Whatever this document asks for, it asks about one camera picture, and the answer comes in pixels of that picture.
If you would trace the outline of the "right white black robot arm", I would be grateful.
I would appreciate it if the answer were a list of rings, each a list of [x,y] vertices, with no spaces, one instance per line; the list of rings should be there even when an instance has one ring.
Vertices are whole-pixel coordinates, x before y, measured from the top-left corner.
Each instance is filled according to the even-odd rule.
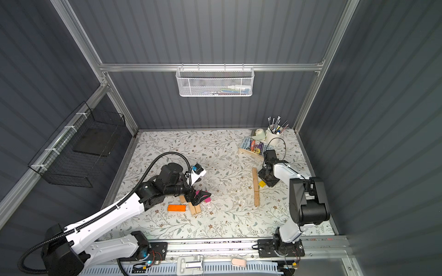
[[[259,239],[260,258],[302,257],[302,233],[330,219],[330,208],[321,178],[306,178],[287,161],[279,160],[274,150],[264,153],[264,164],[258,176],[269,187],[282,182],[288,187],[287,221],[278,227],[271,239]]]

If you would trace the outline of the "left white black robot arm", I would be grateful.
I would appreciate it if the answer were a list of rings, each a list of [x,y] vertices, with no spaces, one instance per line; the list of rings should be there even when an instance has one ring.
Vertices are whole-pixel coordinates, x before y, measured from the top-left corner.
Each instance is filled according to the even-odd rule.
[[[153,259],[156,251],[140,231],[107,241],[99,241],[99,238],[162,203],[167,196],[184,196],[185,201],[193,206],[211,196],[211,193],[193,187],[206,175],[206,170],[198,163],[191,165],[181,153],[176,155],[184,160],[186,168],[178,163],[168,163],[162,166],[158,175],[147,179],[153,166],[167,155],[165,152],[157,156],[138,183],[114,204],[66,227],[56,224],[49,228],[44,241],[20,256],[17,262],[19,271],[31,275],[77,276],[91,266],[114,259]]]

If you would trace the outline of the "natural wood block long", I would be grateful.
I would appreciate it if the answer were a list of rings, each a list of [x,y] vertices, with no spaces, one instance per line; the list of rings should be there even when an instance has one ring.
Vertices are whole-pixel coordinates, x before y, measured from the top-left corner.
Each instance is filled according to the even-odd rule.
[[[253,177],[254,181],[258,180],[258,172],[257,172],[257,168],[256,167],[252,168],[252,177]]]

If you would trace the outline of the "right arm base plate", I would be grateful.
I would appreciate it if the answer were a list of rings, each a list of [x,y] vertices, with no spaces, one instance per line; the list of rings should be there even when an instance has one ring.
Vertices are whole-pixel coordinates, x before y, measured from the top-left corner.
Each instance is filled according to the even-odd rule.
[[[294,243],[283,243],[275,239],[259,239],[253,248],[259,252],[260,258],[300,258],[305,256],[301,240]]]

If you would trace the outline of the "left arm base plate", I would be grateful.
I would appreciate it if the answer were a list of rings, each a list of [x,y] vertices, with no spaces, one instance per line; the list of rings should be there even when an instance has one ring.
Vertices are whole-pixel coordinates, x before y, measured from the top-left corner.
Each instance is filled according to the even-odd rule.
[[[134,255],[127,258],[120,258],[120,261],[129,262],[129,261],[163,261],[166,258],[166,254],[168,251],[168,243],[167,242],[150,242],[149,246],[142,245],[136,250]]]

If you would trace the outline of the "orange block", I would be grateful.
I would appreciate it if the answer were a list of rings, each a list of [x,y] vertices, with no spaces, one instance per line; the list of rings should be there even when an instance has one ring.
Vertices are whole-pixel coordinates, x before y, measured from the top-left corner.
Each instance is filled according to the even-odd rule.
[[[185,205],[168,205],[168,212],[185,212]]]

